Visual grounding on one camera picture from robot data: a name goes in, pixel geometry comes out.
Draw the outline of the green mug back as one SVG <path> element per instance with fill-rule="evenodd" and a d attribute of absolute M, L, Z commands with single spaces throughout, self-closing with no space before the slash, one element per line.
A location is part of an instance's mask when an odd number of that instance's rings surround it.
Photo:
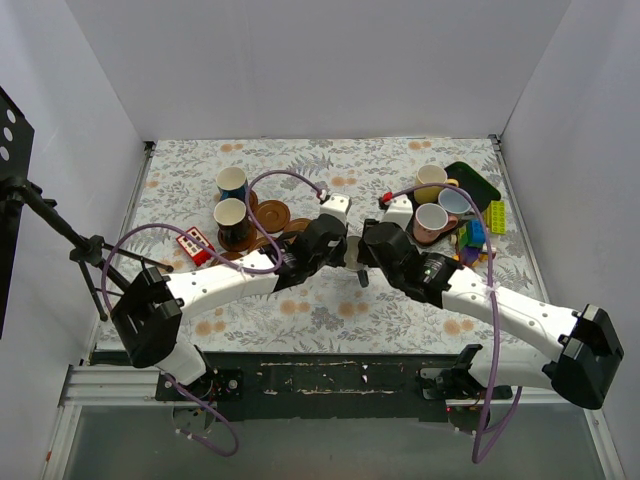
<path fill-rule="evenodd" d="M 345 269 L 350 272 L 355 272 L 360 286 L 367 288 L 369 286 L 367 267 L 358 260 L 359 242 L 360 238 L 358 236 L 353 235 L 347 237 L 347 249 L 344 255 Z"/>

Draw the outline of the cream mug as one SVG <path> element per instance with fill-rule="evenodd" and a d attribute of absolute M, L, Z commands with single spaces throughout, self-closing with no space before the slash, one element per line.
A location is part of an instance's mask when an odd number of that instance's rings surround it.
<path fill-rule="evenodd" d="M 444 168 L 433 164 L 422 166 L 416 174 L 415 185 L 418 189 L 413 192 L 415 201 L 419 205 L 436 202 L 443 184 L 459 186 L 456 179 L 448 177 Z"/>

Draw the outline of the dark wooden coaster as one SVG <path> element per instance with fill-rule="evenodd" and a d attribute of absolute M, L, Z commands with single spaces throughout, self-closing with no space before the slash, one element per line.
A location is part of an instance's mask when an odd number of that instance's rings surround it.
<path fill-rule="evenodd" d="M 243 257 L 243 254 L 240 252 L 224 252 L 224 253 L 221 253 L 220 256 L 229 261 L 236 261 L 241 259 Z M 218 265 L 219 263 L 220 261 L 217 258 L 213 258 L 211 260 L 210 266 L 213 267 Z"/>

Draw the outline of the black mug white inside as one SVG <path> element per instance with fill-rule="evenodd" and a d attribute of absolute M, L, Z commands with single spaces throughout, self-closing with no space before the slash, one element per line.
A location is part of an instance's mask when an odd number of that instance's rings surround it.
<path fill-rule="evenodd" d="M 226 241 L 243 240 L 248 233 L 249 221 L 244 202 L 229 198 L 214 208 L 214 220 Z"/>

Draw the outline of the blue mug white inside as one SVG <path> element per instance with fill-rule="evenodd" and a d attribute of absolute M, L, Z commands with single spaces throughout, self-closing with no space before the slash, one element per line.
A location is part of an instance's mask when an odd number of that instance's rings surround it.
<path fill-rule="evenodd" d="M 229 198 L 245 201 L 248 180 L 243 169 L 236 166 L 222 169 L 216 177 L 216 185 L 221 201 Z"/>

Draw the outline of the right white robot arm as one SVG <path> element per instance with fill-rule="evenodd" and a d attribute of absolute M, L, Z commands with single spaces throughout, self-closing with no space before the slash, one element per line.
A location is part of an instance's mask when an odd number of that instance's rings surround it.
<path fill-rule="evenodd" d="M 581 408 L 602 407 L 624 350 L 609 314 L 589 304 L 557 307 L 485 279 L 445 255 L 421 252 L 397 224 L 368 220 L 359 242 L 361 262 L 378 268 L 409 298 L 496 326 L 520 341 L 515 349 L 470 344 L 455 363 L 421 375 L 431 398 L 485 395 L 489 386 L 553 390 Z"/>

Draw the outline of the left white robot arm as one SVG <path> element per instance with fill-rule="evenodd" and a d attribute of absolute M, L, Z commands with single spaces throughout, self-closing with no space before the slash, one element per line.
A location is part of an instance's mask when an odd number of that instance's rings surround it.
<path fill-rule="evenodd" d="M 155 267 L 142 271 L 111 311 L 132 366 L 156 367 L 188 398 L 205 398 L 213 377 L 201 351 L 180 334 L 181 323 L 244 297 L 300 285 L 325 266 L 342 267 L 346 235 L 344 220 L 321 214 L 291 244 L 253 251 L 231 265 L 175 275 Z"/>

